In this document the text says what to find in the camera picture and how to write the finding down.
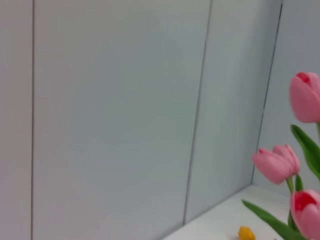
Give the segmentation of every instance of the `green leaf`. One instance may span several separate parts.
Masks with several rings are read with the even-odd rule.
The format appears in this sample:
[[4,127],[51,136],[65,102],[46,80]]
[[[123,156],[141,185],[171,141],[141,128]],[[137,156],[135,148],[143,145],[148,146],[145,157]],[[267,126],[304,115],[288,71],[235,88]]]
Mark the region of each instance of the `green leaf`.
[[284,240],[307,240],[299,232],[291,229],[284,222],[278,220],[273,215],[263,210],[262,208],[242,200],[243,204],[254,212],[261,220],[265,221],[270,227],[272,227]]
[[302,191],[304,189],[304,182],[302,181],[302,178],[298,174],[295,176],[295,190],[297,192]]
[[291,131],[302,147],[307,165],[320,180],[320,148],[300,127],[291,125]]
[[292,217],[291,211],[289,211],[288,226],[289,226],[291,229],[295,230],[296,232],[299,232],[299,229],[297,228],[296,223],[295,223],[295,221],[294,221],[294,219],[293,219],[293,217]]

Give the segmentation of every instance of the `pink tulip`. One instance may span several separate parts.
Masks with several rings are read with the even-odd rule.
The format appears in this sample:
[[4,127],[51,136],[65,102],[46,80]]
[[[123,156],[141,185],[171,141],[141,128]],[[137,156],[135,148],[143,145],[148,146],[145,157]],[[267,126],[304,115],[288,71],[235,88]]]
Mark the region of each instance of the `pink tulip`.
[[303,123],[320,122],[320,78],[314,72],[299,72],[292,78],[290,101],[296,118]]
[[308,239],[320,240],[320,194],[314,190],[295,192],[290,209],[300,232]]
[[300,160],[288,144],[274,146],[273,152],[260,148],[252,160],[260,172],[274,184],[280,184],[300,171]]

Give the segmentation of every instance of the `yellow object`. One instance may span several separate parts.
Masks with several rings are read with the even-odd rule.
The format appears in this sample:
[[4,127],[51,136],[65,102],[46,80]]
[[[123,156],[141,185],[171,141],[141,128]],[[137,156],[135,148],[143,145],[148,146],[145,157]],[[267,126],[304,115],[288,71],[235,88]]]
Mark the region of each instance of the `yellow object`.
[[238,232],[240,240],[256,240],[255,234],[251,231],[250,227],[241,226]]

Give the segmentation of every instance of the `white shelf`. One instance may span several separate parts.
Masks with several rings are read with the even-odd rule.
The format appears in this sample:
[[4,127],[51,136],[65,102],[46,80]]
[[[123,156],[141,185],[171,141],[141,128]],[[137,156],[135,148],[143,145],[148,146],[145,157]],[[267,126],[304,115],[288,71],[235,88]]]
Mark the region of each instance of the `white shelf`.
[[280,240],[281,237],[254,213],[241,199],[250,201],[286,222],[289,198],[251,185],[196,218],[164,240],[236,240],[240,226],[248,226],[257,240]]

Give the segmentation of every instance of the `tulip stem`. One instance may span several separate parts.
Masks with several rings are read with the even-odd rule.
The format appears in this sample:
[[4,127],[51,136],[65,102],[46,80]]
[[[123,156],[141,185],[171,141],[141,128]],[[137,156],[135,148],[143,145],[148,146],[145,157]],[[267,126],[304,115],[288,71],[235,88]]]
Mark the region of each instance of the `tulip stem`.
[[293,194],[295,191],[294,182],[292,181],[292,176],[286,179],[286,183],[288,184],[290,194]]
[[318,135],[320,138],[320,122],[319,121],[316,123],[316,128],[318,129]]

